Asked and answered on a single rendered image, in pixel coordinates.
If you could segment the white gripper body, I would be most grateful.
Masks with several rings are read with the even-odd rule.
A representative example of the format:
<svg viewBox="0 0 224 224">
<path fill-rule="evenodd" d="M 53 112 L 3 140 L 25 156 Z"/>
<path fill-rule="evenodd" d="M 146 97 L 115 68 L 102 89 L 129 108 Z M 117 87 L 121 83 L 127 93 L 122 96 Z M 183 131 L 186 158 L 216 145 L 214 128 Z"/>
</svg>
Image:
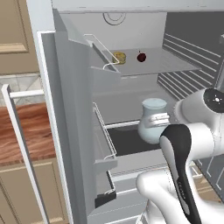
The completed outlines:
<svg viewBox="0 0 224 224">
<path fill-rule="evenodd" d="M 148 118 L 148 128 L 165 126 L 170 123 L 170 116 L 167 113 L 151 115 Z"/>
</svg>

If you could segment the grey glass fridge shelf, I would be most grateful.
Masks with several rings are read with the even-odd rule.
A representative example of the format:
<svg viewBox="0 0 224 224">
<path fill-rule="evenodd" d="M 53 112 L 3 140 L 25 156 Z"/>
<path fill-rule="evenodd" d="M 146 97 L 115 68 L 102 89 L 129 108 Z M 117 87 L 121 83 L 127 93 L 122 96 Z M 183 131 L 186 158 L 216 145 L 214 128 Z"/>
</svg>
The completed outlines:
<svg viewBox="0 0 224 224">
<path fill-rule="evenodd" d="M 146 54 L 144 62 L 137 60 L 139 52 Z M 122 53 L 126 54 L 126 62 L 123 65 L 115 65 L 122 76 L 200 70 L 199 66 L 175 56 L 164 48 L 131 48 L 123 49 Z"/>
<path fill-rule="evenodd" d="M 101 112 L 105 124 L 136 121 L 142 117 L 142 101 L 148 98 L 160 98 L 167 102 L 166 111 L 172 112 L 176 101 L 162 89 L 136 92 L 116 92 L 96 95 L 94 102 Z"/>
</svg>

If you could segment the yellow-brown scone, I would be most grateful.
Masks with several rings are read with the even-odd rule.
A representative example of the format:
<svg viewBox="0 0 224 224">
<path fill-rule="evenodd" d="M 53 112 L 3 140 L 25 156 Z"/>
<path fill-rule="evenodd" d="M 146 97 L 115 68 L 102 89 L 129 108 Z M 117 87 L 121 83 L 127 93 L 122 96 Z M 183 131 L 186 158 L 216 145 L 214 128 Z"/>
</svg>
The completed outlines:
<svg viewBox="0 0 224 224">
<path fill-rule="evenodd" d="M 124 52 L 113 52 L 112 61 L 117 65 L 123 65 L 126 62 L 126 54 Z"/>
</svg>

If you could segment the dark fridge drawer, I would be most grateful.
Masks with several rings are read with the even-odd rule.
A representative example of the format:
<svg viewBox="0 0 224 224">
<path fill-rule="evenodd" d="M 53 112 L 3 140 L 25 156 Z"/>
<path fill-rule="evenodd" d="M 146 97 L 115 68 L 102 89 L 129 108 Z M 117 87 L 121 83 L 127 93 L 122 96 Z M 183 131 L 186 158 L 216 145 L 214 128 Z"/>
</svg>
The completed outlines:
<svg viewBox="0 0 224 224">
<path fill-rule="evenodd" d="M 154 151 L 159 144 L 146 143 L 139 135 L 137 126 L 126 126 L 108 129 L 109 136 L 115 146 L 117 156 L 126 156 L 144 151 Z"/>
</svg>

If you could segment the grey fridge body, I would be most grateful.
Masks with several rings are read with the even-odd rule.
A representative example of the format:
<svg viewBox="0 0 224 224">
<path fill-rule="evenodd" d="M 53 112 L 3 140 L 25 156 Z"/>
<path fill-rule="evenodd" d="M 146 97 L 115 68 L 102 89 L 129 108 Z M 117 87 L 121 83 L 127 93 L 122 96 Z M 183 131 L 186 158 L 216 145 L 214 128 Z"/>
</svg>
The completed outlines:
<svg viewBox="0 0 224 224">
<path fill-rule="evenodd" d="M 163 48 L 165 23 L 169 12 L 224 11 L 224 2 L 220 0 L 212 1 L 207 10 L 201 10 L 196 0 L 152 1 L 143 10 L 135 8 L 130 0 L 118 0 L 116 7 L 111 7 L 109 0 L 26 0 L 26 2 L 37 57 L 38 32 L 66 32 L 72 41 L 90 46 L 89 66 L 92 75 L 93 102 L 96 95 L 165 90 L 158 84 L 158 73 L 122 76 L 110 67 L 102 69 L 106 60 L 87 39 L 94 41 L 99 48 L 101 45 L 93 37 L 85 37 L 84 34 L 94 34 L 112 53 L 131 48 Z M 109 25 L 102 16 L 104 12 L 125 13 L 126 18 L 117 26 Z M 174 115 L 175 105 L 171 113 L 166 111 L 171 124 L 178 122 Z M 138 131 L 141 118 L 105 126 L 108 130 L 136 125 Z M 116 155 L 116 159 L 117 167 L 108 171 L 115 187 L 115 199 L 97 207 L 87 217 L 88 224 L 130 224 L 136 221 L 147 206 L 147 199 L 137 190 L 137 176 L 168 166 L 161 147 L 158 150 L 126 156 Z M 218 203 L 224 204 L 224 154 L 196 159 L 193 162 L 219 195 Z"/>
</svg>

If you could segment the round fridge dial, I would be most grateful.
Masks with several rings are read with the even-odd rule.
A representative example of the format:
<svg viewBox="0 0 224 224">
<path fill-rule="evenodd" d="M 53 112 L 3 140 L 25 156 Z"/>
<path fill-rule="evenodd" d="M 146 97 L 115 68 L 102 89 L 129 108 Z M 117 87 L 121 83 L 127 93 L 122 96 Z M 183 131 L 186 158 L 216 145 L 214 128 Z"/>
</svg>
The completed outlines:
<svg viewBox="0 0 224 224">
<path fill-rule="evenodd" d="M 126 18 L 126 14 L 125 13 L 109 13 L 109 12 L 104 12 L 102 14 L 105 22 L 108 25 L 113 25 L 113 26 L 117 26 L 120 25 Z"/>
</svg>

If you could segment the tan base cupboard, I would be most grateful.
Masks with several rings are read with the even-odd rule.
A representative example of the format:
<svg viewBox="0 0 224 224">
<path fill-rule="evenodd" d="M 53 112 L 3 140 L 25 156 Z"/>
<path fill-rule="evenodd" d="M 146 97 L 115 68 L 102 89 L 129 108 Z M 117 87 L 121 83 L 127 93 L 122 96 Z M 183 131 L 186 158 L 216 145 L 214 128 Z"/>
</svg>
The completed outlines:
<svg viewBox="0 0 224 224">
<path fill-rule="evenodd" d="M 33 168 L 50 224 L 68 224 L 56 159 L 35 161 Z M 19 224 L 44 224 L 24 164 L 1 167 L 0 183 L 3 185 Z"/>
</svg>

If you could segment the tan wall cupboard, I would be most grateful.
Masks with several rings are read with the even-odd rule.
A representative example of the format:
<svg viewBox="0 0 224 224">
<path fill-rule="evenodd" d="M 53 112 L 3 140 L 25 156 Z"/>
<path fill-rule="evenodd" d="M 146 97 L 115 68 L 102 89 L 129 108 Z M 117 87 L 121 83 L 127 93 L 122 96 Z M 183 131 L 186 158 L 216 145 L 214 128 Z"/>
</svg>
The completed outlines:
<svg viewBox="0 0 224 224">
<path fill-rule="evenodd" d="M 0 74 L 38 70 L 26 0 L 0 0 Z"/>
</svg>

